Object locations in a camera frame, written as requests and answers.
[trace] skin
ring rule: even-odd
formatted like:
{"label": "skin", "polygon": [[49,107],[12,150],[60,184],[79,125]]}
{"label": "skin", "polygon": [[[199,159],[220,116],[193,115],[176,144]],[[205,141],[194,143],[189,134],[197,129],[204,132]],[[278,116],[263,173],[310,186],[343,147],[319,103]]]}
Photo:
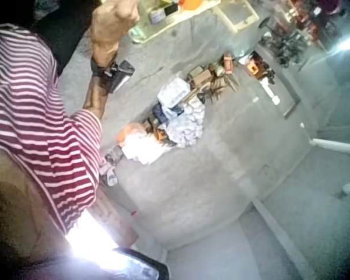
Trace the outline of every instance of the skin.
{"label": "skin", "polygon": [[[115,56],[119,41],[139,19],[138,0],[106,0],[93,11],[91,42],[93,59],[106,68]],[[107,89],[98,77],[89,83],[83,109],[102,119],[108,97]]]}

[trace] white plastic bag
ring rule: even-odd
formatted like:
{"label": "white plastic bag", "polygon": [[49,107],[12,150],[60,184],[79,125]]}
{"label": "white plastic bag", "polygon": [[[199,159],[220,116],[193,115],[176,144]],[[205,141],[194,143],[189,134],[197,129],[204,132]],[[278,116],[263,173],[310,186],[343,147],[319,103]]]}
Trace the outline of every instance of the white plastic bag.
{"label": "white plastic bag", "polygon": [[158,100],[167,108],[173,108],[189,92],[191,86],[189,83],[179,78],[179,73],[171,77],[170,81],[161,87],[158,93]]}

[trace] striped shirt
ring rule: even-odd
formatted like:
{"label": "striped shirt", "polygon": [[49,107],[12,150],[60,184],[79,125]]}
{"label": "striped shirt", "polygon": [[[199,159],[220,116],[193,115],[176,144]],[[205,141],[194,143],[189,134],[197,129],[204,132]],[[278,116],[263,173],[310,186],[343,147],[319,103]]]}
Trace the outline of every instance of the striped shirt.
{"label": "striped shirt", "polygon": [[102,127],[87,110],[65,114],[56,66],[35,34],[0,25],[0,149],[33,180],[66,234],[95,201]]}

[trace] black wristwatch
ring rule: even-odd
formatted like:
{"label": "black wristwatch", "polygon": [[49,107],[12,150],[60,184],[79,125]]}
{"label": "black wristwatch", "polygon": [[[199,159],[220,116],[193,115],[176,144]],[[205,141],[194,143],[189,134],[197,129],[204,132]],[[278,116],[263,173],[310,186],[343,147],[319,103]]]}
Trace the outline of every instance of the black wristwatch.
{"label": "black wristwatch", "polygon": [[116,63],[117,55],[113,57],[107,68],[97,65],[96,61],[91,58],[92,76],[99,77],[108,93],[114,93],[124,82],[134,74],[135,68],[126,60],[121,64]]}

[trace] orange object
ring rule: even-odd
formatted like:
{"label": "orange object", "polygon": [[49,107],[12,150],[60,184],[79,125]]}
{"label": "orange object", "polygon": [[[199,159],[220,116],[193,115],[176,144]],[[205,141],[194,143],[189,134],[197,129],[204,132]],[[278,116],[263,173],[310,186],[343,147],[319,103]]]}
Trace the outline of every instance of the orange object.
{"label": "orange object", "polygon": [[194,11],[201,6],[203,0],[180,0],[179,5],[186,10]]}
{"label": "orange object", "polygon": [[258,66],[253,61],[250,61],[249,64],[246,65],[246,67],[247,67],[247,69],[249,69],[250,73],[252,73],[253,75],[258,73],[258,71],[259,71]]}
{"label": "orange object", "polygon": [[145,134],[146,131],[145,131],[144,127],[141,124],[138,124],[138,123],[132,123],[132,124],[126,125],[126,127],[124,129],[122,129],[121,132],[119,132],[119,134],[117,136],[118,144],[121,147],[123,147],[124,146],[124,141],[126,139],[126,136],[129,135],[129,134],[135,134],[135,133],[143,133],[143,134]]}

